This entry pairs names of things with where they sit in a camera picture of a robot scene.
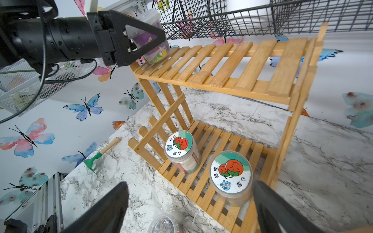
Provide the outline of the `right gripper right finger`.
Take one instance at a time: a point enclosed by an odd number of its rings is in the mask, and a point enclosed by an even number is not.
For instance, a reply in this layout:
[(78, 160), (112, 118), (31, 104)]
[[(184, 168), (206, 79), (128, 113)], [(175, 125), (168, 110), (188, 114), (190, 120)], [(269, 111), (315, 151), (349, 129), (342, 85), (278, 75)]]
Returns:
[(274, 190), (262, 181), (253, 186), (254, 202), (263, 233), (322, 233)]

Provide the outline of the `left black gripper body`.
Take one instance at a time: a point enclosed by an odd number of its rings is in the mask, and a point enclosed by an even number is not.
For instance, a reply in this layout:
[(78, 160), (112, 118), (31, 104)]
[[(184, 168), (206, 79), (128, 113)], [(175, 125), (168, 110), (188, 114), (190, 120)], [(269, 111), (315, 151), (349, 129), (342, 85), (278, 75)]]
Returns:
[(102, 58), (106, 65), (115, 59), (102, 54), (91, 26), (85, 17), (46, 17), (41, 22), (38, 13), (16, 11), (8, 14), (8, 64), (25, 59), (31, 66), (68, 61), (90, 61)]

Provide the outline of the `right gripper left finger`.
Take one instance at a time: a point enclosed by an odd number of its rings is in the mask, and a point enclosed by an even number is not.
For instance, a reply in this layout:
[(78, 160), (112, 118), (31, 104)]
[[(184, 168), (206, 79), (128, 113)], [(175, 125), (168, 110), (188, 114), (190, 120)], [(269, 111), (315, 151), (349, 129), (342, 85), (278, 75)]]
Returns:
[(64, 233), (119, 233), (129, 204), (127, 182), (120, 182)]

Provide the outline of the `red label seed jar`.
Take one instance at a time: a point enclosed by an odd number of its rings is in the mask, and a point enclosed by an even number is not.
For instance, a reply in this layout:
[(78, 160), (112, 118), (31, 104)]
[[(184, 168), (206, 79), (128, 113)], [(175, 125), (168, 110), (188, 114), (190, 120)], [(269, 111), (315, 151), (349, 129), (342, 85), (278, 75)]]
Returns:
[(183, 229), (176, 218), (162, 214), (153, 219), (147, 233), (183, 233)]

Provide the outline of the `two-tier wooden shelf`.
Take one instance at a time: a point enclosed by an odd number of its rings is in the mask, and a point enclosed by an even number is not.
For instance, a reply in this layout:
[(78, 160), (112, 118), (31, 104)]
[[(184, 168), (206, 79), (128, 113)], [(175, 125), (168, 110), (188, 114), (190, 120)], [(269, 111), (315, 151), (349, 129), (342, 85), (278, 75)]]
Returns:
[[(249, 158), (252, 168), (264, 157), (260, 180), (267, 185), (277, 182), (309, 96), (327, 28), (328, 23), (322, 23), (318, 35), (312, 39), (174, 48), (165, 61), (153, 65), (134, 62), (131, 71), (161, 117), (151, 117), (151, 128), (140, 128), (141, 140), (131, 138), (129, 147), (226, 230), (231, 233), (256, 232), (259, 222), (254, 204), (248, 206), (242, 223), (237, 224), (239, 207), (225, 213), (227, 201), (222, 198), (213, 201), (216, 191), (207, 186), (207, 166), (212, 164), (208, 156), (212, 150), (221, 152), (229, 147)], [(235, 126), (241, 126), (241, 122), (248, 119), (243, 105), (220, 103), (215, 124), (198, 121), (192, 116), (182, 87), (205, 94), (217, 93), (235, 101), (249, 98), (285, 104), (292, 116), (286, 122), (278, 148), (269, 148), (245, 138), (241, 132), (227, 129), (230, 120)], [(202, 162), (192, 174), (179, 171), (155, 139), (155, 136), (165, 139), (165, 127), (172, 133), (182, 128), (199, 140)]]

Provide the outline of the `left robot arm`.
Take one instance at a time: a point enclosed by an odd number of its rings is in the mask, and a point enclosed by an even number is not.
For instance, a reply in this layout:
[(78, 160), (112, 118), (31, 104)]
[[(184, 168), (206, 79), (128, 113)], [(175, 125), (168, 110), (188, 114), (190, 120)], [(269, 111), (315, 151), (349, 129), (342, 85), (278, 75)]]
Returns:
[(83, 17), (59, 17), (55, 1), (1, 1), (1, 67), (25, 59), (42, 73), (61, 62), (102, 58), (128, 66), (166, 40), (162, 28), (86, 1)]

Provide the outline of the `right tomato lid jar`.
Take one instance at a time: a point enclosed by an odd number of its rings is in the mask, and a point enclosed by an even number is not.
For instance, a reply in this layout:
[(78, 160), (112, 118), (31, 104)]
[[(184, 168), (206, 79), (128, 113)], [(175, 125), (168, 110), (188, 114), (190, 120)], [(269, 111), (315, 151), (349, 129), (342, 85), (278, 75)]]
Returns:
[(225, 150), (214, 156), (209, 166), (210, 184), (229, 206), (245, 205), (251, 196), (253, 169), (241, 153)]

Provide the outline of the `tomato lid jar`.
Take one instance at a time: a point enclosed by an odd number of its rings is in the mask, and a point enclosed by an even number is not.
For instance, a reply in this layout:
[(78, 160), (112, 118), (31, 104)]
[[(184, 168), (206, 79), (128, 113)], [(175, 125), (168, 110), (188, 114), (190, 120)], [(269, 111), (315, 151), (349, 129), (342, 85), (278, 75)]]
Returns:
[(184, 174), (194, 173), (201, 164), (201, 155), (193, 135), (177, 131), (166, 140), (164, 151), (167, 158)]
[(241, 153), (225, 150), (214, 156), (209, 166), (210, 184), (229, 206), (245, 205), (251, 196), (253, 169)]

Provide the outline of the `left tomato lid jar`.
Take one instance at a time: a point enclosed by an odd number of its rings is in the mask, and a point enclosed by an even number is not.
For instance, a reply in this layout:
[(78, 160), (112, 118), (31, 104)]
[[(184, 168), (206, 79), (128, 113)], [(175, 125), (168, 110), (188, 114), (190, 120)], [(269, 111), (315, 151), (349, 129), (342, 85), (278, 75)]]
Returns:
[(166, 140), (164, 151), (167, 158), (184, 174), (194, 173), (201, 164), (201, 155), (193, 135), (177, 131)]

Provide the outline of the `white mesh wall basket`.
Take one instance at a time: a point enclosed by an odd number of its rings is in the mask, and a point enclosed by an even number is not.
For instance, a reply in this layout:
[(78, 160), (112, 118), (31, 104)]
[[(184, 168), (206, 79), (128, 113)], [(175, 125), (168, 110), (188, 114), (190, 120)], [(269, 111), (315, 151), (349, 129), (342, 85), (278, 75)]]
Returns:
[[(88, 77), (101, 64), (101, 59), (56, 64), (46, 77), (45, 84), (35, 102), (27, 110), (36, 107), (73, 81)], [(1, 69), (1, 109), (15, 114), (27, 106), (38, 92), (40, 81), (41, 74), (31, 68), (24, 59)]]

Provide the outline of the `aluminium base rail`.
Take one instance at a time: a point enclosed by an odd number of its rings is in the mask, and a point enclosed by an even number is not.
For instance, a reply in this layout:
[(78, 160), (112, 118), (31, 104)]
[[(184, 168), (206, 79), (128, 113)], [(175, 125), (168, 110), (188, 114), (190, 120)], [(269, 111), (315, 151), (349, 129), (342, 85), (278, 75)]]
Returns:
[(60, 182), (66, 173), (56, 173), (21, 204), (3, 225), (6, 233), (60, 233), (64, 230)]

